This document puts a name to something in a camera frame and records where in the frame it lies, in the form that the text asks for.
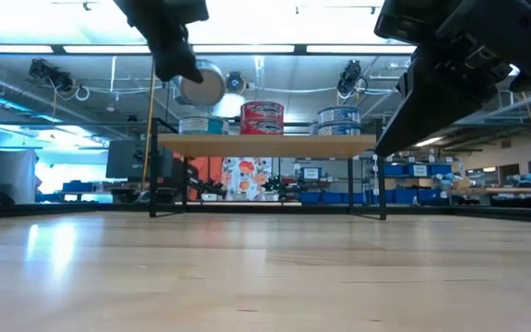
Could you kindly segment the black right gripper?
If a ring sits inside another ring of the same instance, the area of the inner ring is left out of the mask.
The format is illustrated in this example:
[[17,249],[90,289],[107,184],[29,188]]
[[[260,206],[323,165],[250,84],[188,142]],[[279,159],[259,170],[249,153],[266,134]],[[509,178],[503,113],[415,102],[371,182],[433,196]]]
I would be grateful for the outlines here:
[[512,72],[531,89],[531,0],[384,0],[374,33],[418,45],[377,140],[387,157],[479,111]]

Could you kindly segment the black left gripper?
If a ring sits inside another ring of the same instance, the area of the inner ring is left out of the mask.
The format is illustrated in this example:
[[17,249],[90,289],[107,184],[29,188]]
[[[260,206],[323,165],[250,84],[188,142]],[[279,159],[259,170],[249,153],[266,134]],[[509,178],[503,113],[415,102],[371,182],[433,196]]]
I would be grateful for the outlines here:
[[161,81],[184,77],[194,83],[204,81],[187,25],[209,19],[206,0],[113,0],[125,14],[128,25],[147,41]]

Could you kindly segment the teal tuna can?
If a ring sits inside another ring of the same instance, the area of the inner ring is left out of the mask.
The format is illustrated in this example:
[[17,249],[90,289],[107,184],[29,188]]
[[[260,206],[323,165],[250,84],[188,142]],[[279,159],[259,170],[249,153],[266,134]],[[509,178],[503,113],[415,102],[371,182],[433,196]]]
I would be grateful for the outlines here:
[[176,77],[174,99],[181,105],[211,107],[220,103],[226,92],[226,81],[221,70],[208,60],[197,60],[196,66],[203,78],[201,83],[185,77]]
[[227,135],[229,129],[229,122],[226,119],[213,116],[189,116],[179,121],[179,133],[182,135]]

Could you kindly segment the wooden shelf with black legs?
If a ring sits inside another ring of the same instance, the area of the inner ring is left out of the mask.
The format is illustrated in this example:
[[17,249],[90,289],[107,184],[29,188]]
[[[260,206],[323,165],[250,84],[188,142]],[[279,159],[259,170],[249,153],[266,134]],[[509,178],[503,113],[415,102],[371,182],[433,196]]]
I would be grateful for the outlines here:
[[[187,206],[188,172],[187,160],[195,157],[267,157],[267,158],[336,158],[348,162],[348,193],[353,189],[353,159],[361,153],[371,150],[376,138],[364,136],[214,136],[179,135],[175,128],[163,120],[153,117],[147,123],[147,154],[150,156],[150,168],[143,173],[149,179],[150,203],[148,214],[156,218],[159,206],[159,148],[169,148],[183,157],[182,199],[178,206]],[[249,205],[259,203],[208,204],[208,205]]]

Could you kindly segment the black computer monitor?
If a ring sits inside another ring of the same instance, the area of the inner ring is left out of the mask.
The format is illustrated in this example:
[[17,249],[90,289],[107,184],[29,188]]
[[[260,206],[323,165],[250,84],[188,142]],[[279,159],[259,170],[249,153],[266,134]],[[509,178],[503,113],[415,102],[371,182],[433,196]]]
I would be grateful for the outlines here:
[[[140,179],[144,168],[145,140],[111,141],[106,164],[109,179]],[[168,148],[159,148],[159,176],[172,173],[172,156]]]

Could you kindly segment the orange partition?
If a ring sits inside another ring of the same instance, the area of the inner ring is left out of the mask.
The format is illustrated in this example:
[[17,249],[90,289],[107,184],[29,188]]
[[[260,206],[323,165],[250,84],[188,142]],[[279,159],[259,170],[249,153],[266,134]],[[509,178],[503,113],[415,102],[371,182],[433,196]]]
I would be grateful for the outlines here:
[[200,157],[188,159],[187,198],[199,200],[202,194],[221,194],[225,191],[220,181],[222,158]]

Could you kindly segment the person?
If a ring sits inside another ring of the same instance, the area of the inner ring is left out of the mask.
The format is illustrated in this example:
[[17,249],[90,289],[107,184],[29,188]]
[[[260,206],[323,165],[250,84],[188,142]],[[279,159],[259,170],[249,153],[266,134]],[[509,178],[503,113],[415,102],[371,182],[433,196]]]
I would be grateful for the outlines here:
[[265,201],[263,187],[272,175],[272,159],[226,157],[222,161],[220,182],[228,201]]
[[9,204],[32,204],[37,192],[38,156],[33,149],[0,150],[0,197]]

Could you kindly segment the black metal table frame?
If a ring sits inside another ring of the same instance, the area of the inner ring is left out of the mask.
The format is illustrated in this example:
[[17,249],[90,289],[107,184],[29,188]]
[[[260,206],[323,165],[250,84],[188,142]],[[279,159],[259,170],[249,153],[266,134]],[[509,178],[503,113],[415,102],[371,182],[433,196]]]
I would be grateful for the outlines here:
[[[0,218],[3,217],[28,217],[40,215],[85,213],[85,212],[148,212],[149,207],[137,204],[102,204],[102,203],[71,203],[71,204],[32,204],[13,205],[9,207],[0,205]],[[290,206],[259,203],[249,205],[208,205],[200,204],[187,206],[164,205],[156,208],[157,213],[229,213],[229,214],[339,214],[339,215],[444,215],[456,217],[472,217],[486,219],[508,219],[531,222],[531,208],[510,207],[348,207],[348,206]]]

